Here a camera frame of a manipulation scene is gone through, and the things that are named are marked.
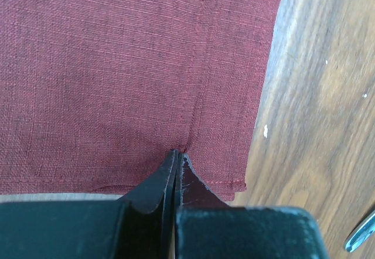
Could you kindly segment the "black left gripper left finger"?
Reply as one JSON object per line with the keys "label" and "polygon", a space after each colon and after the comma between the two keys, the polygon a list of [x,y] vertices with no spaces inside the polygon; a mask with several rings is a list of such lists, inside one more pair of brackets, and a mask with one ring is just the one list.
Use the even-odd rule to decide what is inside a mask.
{"label": "black left gripper left finger", "polygon": [[167,258],[178,152],[117,200],[1,204],[2,258]]}

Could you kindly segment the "dark red cloth napkin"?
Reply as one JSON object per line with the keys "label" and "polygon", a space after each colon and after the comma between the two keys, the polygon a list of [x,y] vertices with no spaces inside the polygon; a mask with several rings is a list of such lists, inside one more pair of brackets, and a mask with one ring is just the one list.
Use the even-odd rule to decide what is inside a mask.
{"label": "dark red cloth napkin", "polygon": [[280,0],[1,0],[1,193],[123,194],[167,152],[224,200]]}

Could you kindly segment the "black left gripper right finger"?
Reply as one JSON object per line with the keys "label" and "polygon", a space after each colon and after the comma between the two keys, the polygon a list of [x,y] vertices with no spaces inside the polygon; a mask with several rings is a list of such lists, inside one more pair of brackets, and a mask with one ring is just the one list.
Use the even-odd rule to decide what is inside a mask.
{"label": "black left gripper right finger", "polygon": [[304,209],[231,207],[195,174],[187,154],[176,173],[176,258],[327,258]]}

